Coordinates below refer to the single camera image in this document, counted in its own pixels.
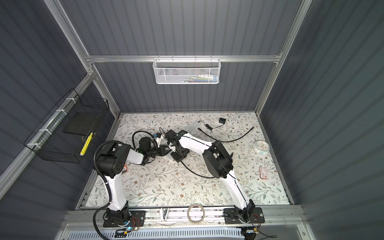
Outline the white network switch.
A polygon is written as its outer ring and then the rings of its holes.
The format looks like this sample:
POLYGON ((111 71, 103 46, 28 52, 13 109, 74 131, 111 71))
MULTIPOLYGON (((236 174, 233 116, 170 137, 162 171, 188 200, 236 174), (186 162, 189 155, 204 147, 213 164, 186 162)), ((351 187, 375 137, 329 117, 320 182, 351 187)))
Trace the white network switch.
POLYGON ((198 122, 198 121, 193 121, 191 122, 190 124, 188 124, 186 126, 186 130, 189 132, 189 133, 193 133, 195 132, 196 130, 198 130, 199 128, 201 127, 201 123, 198 122))
POLYGON ((172 157, 171 153, 168 153, 168 154, 166 155, 166 158, 167 158, 169 161, 172 161, 172 160, 173 160, 173 157, 172 157))

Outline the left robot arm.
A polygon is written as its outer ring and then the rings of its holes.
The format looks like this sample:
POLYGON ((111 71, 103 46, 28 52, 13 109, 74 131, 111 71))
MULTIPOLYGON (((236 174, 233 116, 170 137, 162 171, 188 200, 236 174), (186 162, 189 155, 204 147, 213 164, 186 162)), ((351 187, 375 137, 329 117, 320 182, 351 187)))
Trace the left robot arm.
POLYGON ((108 193, 106 210, 107 220, 128 222, 130 220, 129 204, 123 193, 122 173, 127 163, 144 166, 156 157, 163 157, 169 153, 163 144, 165 138, 157 133, 150 137, 143 137, 139 141, 139 148, 135 149, 120 141, 107 141, 101 144, 93 159, 93 168, 102 178, 108 193))

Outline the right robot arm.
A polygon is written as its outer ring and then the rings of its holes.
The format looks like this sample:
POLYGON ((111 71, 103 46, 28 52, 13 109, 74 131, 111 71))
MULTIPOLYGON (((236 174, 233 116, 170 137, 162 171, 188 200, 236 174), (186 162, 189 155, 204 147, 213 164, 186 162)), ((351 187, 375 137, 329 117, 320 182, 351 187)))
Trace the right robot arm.
POLYGON ((172 150, 171 156, 177 162, 182 161, 191 151, 201 155, 210 174, 225 184, 240 221, 250 222, 256 206, 241 187, 234 171, 232 157, 221 142, 207 142, 184 130, 179 133, 170 130, 166 133, 166 139, 172 150))

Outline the clear tape roll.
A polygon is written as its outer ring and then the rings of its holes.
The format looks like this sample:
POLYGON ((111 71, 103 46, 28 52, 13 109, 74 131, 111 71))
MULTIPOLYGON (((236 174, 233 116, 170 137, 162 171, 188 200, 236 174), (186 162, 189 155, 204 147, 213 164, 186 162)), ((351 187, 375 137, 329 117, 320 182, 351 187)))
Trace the clear tape roll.
POLYGON ((192 204, 187 209, 187 218, 191 224, 201 224, 206 216, 204 207, 201 204, 192 204))

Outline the yellow striped marker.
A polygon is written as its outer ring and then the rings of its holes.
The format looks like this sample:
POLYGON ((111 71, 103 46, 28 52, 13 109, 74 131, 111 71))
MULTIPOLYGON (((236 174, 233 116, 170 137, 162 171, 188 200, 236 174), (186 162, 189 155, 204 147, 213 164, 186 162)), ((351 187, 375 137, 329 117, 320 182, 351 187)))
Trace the yellow striped marker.
POLYGON ((80 151, 80 156, 84 156, 85 153, 87 152, 87 149, 88 149, 88 147, 89 147, 89 145, 93 139, 93 136, 94 136, 94 133, 90 133, 89 136, 87 137, 87 139, 86 139, 86 141, 85 141, 85 143, 84 143, 84 145, 80 151))

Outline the white round timer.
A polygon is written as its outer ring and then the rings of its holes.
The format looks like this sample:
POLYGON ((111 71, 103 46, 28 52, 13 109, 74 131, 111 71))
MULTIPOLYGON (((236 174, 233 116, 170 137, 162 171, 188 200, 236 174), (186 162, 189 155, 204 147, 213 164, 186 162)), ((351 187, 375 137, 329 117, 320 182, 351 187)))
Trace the white round timer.
POLYGON ((262 140, 257 140, 254 143, 254 151, 259 155, 267 155, 270 152, 270 145, 262 140))

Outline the black foam pad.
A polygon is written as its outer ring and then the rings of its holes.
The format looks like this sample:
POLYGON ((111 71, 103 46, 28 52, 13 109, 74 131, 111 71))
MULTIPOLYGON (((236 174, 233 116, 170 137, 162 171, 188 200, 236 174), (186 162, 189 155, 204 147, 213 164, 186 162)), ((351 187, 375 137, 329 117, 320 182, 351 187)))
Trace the black foam pad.
POLYGON ((88 136, 94 129, 100 125, 101 118, 95 114, 78 112, 72 117, 63 132, 66 134, 88 136))

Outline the red white small box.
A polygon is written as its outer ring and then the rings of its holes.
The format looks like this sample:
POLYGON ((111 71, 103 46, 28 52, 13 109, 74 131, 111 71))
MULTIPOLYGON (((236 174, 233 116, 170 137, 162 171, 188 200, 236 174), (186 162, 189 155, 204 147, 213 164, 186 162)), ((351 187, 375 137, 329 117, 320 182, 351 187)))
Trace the red white small box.
POLYGON ((263 179, 263 180, 267 180, 268 179, 268 170, 264 167, 260 167, 260 178, 263 179))

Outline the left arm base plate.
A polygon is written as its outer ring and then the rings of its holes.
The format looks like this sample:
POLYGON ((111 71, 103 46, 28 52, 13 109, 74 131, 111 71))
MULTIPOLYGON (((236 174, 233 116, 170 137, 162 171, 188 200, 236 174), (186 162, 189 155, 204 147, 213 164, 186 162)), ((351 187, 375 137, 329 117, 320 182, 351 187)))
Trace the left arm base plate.
POLYGON ((103 214, 103 227, 143 227, 145 218, 145 211, 112 211, 107 209, 103 214))

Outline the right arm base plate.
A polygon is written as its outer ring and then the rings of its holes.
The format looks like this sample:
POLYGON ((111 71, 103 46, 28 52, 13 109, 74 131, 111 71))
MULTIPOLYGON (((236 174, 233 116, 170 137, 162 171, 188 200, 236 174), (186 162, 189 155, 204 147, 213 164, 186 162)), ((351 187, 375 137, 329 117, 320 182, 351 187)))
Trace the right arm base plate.
POLYGON ((227 225, 233 224, 264 224, 265 217, 261 208, 255 208, 249 217, 241 220, 239 218, 239 210, 236 208, 225 208, 223 210, 223 217, 225 218, 225 223, 227 225))

